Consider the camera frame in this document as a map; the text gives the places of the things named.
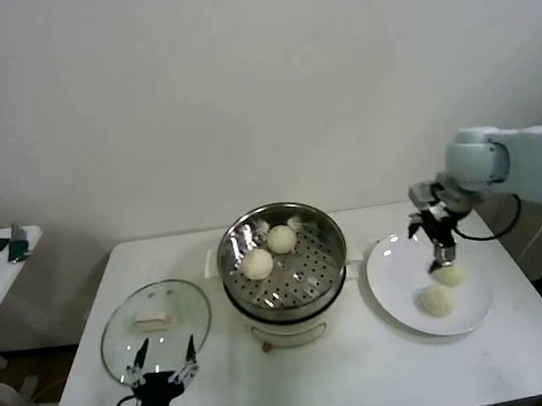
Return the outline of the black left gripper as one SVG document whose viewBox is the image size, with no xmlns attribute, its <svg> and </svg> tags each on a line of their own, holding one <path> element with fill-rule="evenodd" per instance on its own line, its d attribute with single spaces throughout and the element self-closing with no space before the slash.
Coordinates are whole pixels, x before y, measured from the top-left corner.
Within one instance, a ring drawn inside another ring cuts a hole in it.
<svg viewBox="0 0 542 406">
<path fill-rule="evenodd" d="M 140 406 L 169 406 L 184 393 L 183 383 L 193 381 L 199 368 L 194 335 L 190 336 L 188 342 L 185 363 L 178 371 L 150 375 L 143 373 L 149 339 L 142 342 L 133 363 L 125 367 L 126 382 L 133 387 L 134 396 L 139 400 Z"/>
</svg>

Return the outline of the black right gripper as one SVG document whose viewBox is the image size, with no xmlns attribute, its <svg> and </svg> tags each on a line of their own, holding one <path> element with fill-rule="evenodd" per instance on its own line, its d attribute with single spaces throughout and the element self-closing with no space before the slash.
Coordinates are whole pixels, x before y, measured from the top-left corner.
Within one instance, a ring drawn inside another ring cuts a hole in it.
<svg viewBox="0 0 542 406">
<path fill-rule="evenodd" d="M 455 223 L 450 217 L 439 219 L 431 210 L 422 210 L 421 213 L 412 213 L 408 216 L 408 238 L 412 239 L 423 226 L 423 232 L 426 233 L 433 244 L 437 244 L 433 249 L 433 262 L 430 264 L 429 273 L 433 274 L 439 269 L 452 267 L 456 258 L 454 246 L 445 247 L 443 245 L 454 244 L 453 230 Z"/>
</svg>

